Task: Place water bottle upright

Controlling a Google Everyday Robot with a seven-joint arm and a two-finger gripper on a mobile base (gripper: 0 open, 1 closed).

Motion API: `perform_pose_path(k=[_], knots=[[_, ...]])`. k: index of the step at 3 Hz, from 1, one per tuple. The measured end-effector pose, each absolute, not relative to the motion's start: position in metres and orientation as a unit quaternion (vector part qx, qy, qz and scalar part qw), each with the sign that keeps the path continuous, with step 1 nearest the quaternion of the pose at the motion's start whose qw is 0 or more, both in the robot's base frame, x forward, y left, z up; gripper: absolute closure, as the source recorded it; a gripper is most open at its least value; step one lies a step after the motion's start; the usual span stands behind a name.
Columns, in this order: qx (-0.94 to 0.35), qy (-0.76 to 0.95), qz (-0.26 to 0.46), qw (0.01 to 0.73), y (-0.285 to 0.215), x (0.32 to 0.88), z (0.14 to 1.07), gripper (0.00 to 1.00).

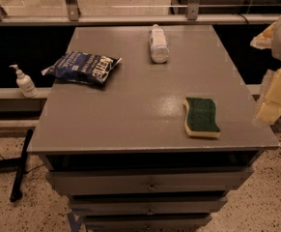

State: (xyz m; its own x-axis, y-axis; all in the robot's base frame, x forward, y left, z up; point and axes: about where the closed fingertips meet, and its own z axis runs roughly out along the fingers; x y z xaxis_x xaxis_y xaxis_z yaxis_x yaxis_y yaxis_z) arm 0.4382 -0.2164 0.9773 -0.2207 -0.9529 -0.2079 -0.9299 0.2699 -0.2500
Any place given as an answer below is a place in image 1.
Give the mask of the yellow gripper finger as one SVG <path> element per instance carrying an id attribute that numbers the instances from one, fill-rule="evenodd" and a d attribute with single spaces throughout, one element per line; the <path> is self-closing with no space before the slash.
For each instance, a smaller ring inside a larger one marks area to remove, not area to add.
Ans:
<path id="1" fill-rule="evenodd" d="M 268 70 L 263 78 L 257 100 L 255 119 L 272 125 L 281 117 L 281 68 Z"/>
<path id="2" fill-rule="evenodd" d="M 271 48 L 271 40 L 275 26 L 275 22 L 270 24 L 262 33 L 252 39 L 250 45 L 258 49 Z"/>

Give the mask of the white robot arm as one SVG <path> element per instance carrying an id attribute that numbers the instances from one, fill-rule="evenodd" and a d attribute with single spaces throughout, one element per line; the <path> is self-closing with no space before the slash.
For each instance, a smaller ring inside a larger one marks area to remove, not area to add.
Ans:
<path id="1" fill-rule="evenodd" d="M 281 15 L 250 43 L 258 49 L 270 49 L 272 57 L 281 61 Z M 268 70 L 260 87 L 254 120 L 273 125 L 281 117 L 281 68 Z"/>

